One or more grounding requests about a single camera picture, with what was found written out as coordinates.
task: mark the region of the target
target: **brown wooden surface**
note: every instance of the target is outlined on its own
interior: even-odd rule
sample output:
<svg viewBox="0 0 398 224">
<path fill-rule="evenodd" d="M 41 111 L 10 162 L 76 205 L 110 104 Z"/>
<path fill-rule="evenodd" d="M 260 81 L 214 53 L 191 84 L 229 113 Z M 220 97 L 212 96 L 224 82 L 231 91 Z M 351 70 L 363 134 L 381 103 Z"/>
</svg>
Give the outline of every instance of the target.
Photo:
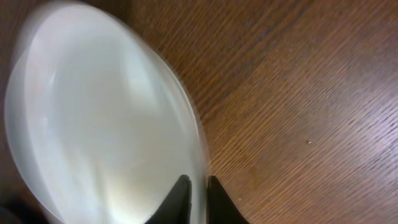
<svg viewBox="0 0 398 224">
<path fill-rule="evenodd" d="M 398 223 L 398 1 L 91 3 L 178 73 L 248 221 Z M 35 4 L 1 0 L 2 100 Z M 1 137 L 2 182 L 17 185 Z"/>
</svg>

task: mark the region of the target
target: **wooden table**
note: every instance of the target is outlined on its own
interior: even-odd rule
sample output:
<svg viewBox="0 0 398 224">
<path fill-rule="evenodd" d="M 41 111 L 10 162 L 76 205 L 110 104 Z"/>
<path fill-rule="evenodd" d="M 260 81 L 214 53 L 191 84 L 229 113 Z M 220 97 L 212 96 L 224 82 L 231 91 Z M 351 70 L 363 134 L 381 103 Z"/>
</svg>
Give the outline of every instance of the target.
<svg viewBox="0 0 398 224">
<path fill-rule="evenodd" d="M 212 172 L 248 221 L 398 223 L 398 1 L 90 3 L 178 73 Z M 37 3 L 0 4 L 3 102 L 14 38 Z M 16 171 L 4 128 L 1 140 L 2 185 L 20 185 L 4 172 Z"/>
</svg>

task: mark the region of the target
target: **wood grain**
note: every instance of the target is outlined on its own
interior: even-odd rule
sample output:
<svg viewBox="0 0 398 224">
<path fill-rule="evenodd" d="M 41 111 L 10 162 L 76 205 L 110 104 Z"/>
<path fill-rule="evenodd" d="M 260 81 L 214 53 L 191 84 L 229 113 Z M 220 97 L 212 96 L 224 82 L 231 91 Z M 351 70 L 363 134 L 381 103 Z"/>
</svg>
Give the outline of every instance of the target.
<svg viewBox="0 0 398 224">
<path fill-rule="evenodd" d="M 18 2 L 2 46 L 32 5 Z M 248 221 L 398 223 L 397 1 L 90 3 L 177 72 Z"/>
</svg>

